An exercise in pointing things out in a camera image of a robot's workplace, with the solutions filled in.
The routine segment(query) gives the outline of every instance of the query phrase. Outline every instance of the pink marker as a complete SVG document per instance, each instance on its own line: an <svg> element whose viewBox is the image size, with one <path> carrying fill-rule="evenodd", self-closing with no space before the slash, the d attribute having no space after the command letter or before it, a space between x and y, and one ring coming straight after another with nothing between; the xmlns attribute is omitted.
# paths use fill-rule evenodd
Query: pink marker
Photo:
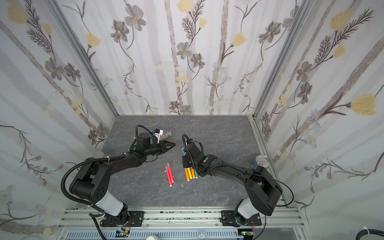
<svg viewBox="0 0 384 240"><path fill-rule="evenodd" d="M168 183L169 183L169 186L171 187L172 186L172 182L170 180L170 174L169 174L169 171L168 171L168 167L166 166L166 172L167 172L167 177L168 177Z"/></svg>
<svg viewBox="0 0 384 240"><path fill-rule="evenodd" d="M168 165L168 171L169 171L169 175L170 175L170 180L171 180L171 182L175 182L175 180L173 179L172 170L170 169L169 163L167 163L167 165Z"/></svg>

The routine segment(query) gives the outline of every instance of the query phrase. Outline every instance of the cable tie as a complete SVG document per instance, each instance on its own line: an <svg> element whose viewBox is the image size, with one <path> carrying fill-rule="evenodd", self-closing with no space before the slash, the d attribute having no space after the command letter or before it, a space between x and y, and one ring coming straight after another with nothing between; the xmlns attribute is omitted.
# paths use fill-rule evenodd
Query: cable tie
<svg viewBox="0 0 384 240"><path fill-rule="evenodd" d="M362 227L362 228L364 228L365 230L367 230L368 234L371 234L371 233L369 232L369 230L367 229L367 227Z"/></svg>

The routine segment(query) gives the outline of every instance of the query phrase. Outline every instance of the floral wallpaper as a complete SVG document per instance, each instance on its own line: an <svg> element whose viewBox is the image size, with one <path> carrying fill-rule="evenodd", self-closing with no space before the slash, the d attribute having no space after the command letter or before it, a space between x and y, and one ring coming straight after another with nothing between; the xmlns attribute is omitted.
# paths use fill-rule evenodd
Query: floral wallpaper
<svg viewBox="0 0 384 240"><path fill-rule="evenodd" d="M119 114L251 114L297 0L58 0Z"/></svg>
<svg viewBox="0 0 384 240"><path fill-rule="evenodd" d="M315 1L257 116L314 240L353 239L384 222L383 10L382 1Z"/></svg>
<svg viewBox="0 0 384 240"><path fill-rule="evenodd" d="M51 239L74 206L62 176L102 147L115 118L44 1L0 6L0 238Z"/></svg>

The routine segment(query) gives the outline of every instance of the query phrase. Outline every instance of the table surface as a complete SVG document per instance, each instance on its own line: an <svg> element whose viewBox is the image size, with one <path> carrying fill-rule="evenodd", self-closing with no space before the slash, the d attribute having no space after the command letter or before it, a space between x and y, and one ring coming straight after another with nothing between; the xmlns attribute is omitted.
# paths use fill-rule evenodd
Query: table surface
<svg viewBox="0 0 384 240"><path fill-rule="evenodd" d="M126 152L138 124L149 130L171 131L172 136L166 140L176 146L154 162L111 176L109 191L129 207L236 206L248 197L242 185L221 177L199 177L187 182L181 160L181 134L185 133L203 144L204 154L249 167L260 152L247 116L119 116L103 147L104 154ZM175 180L172 187L165 173L168 162Z"/></svg>

